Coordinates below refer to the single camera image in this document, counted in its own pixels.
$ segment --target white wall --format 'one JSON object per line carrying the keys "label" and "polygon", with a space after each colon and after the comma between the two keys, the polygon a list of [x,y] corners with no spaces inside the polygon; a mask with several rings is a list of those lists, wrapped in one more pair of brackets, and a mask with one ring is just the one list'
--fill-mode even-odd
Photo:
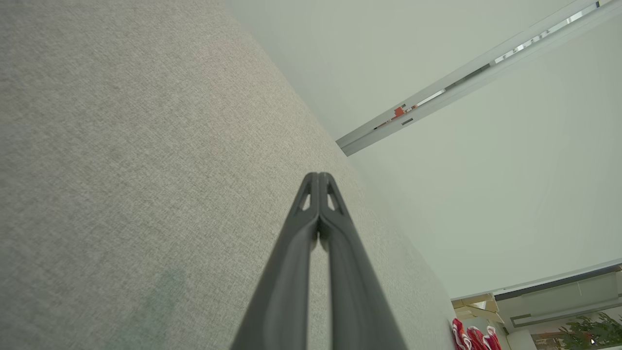
{"label": "white wall", "polygon": [[508,343],[512,350],[536,350],[536,345],[527,330],[510,334]]}
{"label": "white wall", "polygon": [[[622,302],[622,298],[618,301],[612,301],[611,304]],[[522,303],[520,298],[511,298],[507,300],[502,300],[498,302],[499,305],[499,315],[501,319],[505,322],[503,325],[508,332],[513,333],[516,331],[520,331],[522,329],[526,329],[531,334],[542,334],[542,333],[556,333],[559,332],[559,328],[562,326],[568,327],[566,323],[570,321],[575,321],[576,317],[568,317],[562,319],[555,319],[553,321],[536,323],[529,326],[517,327],[515,328],[512,325],[512,321],[510,317],[524,315],[527,311],[525,305]],[[598,320],[598,313],[603,312],[609,315],[609,317],[615,319],[616,321],[622,323],[620,319],[622,318],[622,306],[618,306],[615,308],[609,308],[602,311],[585,313],[583,314],[586,317],[589,317],[594,320]]]}
{"label": "white wall", "polygon": [[503,331],[503,325],[498,322],[491,321],[491,326],[495,328],[497,333],[497,339],[499,339],[499,345],[501,345],[501,350],[513,350],[509,346],[508,336],[505,335],[505,331]]}
{"label": "white wall", "polygon": [[621,43],[618,16],[350,157],[452,298],[622,256]]}
{"label": "white wall", "polygon": [[226,2],[336,140],[572,0]]}

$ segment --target ceiling track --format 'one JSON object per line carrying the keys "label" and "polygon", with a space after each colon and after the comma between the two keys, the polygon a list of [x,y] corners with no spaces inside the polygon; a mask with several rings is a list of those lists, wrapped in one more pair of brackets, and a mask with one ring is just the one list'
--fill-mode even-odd
{"label": "ceiling track", "polygon": [[[597,11],[571,21],[573,16],[594,5]],[[593,0],[576,0],[338,139],[337,145],[350,156],[620,13],[622,0],[600,7]],[[549,34],[549,29],[564,21],[568,22],[567,26]]]}

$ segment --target red cloth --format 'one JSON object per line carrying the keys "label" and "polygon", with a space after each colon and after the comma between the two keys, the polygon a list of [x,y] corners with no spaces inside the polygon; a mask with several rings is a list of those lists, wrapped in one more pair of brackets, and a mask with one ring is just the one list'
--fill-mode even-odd
{"label": "red cloth", "polygon": [[453,344],[456,350],[472,350],[471,339],[465,333],[465,328],[459,319],[454,318],[452,323]]}
{"label": "red cloth", "polygon": [[488,344],[490,350],[501,350],[499,338],[494,327],[488,326],[488,335],[484,336],[484,344]]}
{"label": "red cloth", "polygon": [[483,334],[477,327],[469,327],[465,332],[462,322],[454,318],[452,333],[456,350],[502,350],[494,327],[488,326],[487,334]]}
{"label": "red cloth", "polygon": [[471,339],[473,350],[489,350],[486,345],[484,345],[484,334],[477,329],[477,327],[469,327],[466,333]]}

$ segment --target gray fabric panel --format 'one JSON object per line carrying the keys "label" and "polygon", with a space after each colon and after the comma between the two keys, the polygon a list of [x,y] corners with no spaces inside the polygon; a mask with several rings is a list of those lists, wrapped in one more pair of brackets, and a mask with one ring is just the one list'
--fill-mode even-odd
{"label": "gray fabric panel", "polygon": [[407,342],[452,348],[437,278],[220,4],[0,6],[1,349],[227,348],[309,171],[337,179]]}

